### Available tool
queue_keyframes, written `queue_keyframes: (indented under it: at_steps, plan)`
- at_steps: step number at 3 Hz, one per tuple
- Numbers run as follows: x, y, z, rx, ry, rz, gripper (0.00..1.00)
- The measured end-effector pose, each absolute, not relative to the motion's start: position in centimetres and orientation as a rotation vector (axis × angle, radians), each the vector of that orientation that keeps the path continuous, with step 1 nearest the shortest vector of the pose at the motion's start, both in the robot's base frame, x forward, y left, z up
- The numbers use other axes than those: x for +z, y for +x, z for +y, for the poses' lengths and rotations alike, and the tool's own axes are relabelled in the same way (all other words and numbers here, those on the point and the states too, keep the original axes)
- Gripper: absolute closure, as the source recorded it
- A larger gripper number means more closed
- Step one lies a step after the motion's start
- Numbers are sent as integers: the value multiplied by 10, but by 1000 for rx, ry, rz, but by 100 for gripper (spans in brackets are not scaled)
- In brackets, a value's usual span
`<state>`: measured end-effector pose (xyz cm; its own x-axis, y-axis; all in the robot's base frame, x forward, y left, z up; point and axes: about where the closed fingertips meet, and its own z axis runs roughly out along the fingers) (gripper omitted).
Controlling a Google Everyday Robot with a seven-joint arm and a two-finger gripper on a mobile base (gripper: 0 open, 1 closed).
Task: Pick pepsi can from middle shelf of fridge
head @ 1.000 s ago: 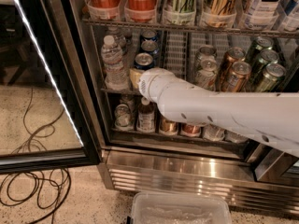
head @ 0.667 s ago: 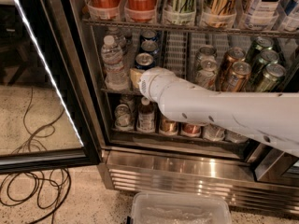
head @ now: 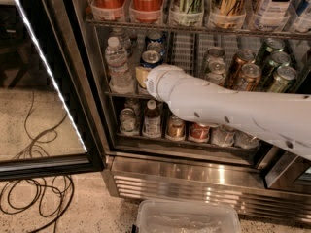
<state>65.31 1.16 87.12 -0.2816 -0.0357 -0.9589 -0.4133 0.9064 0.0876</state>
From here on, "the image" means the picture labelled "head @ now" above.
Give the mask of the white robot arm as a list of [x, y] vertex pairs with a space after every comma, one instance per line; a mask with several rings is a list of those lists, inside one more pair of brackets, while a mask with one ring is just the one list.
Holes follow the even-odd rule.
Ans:
[[178, 118], [228, 125], [311, 160], [311, 96], [236, 91], [163, 64], [142, 79]]

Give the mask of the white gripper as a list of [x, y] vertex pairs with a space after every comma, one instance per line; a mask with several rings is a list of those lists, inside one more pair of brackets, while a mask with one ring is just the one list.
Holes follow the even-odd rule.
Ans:
[[162, 102], [169, 100], [179, 81], [190, 77], [183, 69], [168, 64], [159, 65], [152, 70], [142, 66], [136, 67], [135, 76], [142, 88], [147, 87], [149, 94]]

